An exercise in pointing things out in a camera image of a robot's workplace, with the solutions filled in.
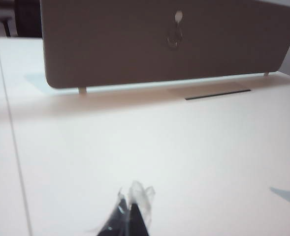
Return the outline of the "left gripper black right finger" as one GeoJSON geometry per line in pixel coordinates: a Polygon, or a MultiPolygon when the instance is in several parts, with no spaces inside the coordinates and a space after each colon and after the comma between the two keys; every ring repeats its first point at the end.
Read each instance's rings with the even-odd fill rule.
{"type": "Polygon", "coordinates": [[[153,186],[144,187],[133,181],[129,188],[129,235],[148,236],[152,222],[152,208],[155,197],[153,186]]]}

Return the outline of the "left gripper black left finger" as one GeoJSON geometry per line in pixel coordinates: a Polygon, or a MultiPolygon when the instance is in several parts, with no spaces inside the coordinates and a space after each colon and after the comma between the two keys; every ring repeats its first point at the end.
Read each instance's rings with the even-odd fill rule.
{"type": "Polygon", "coordinates": [[[122,188],[108,218],[99,226],[85,231],[89,236],[126,236],[128,233],[129,207],[122,188]]]}

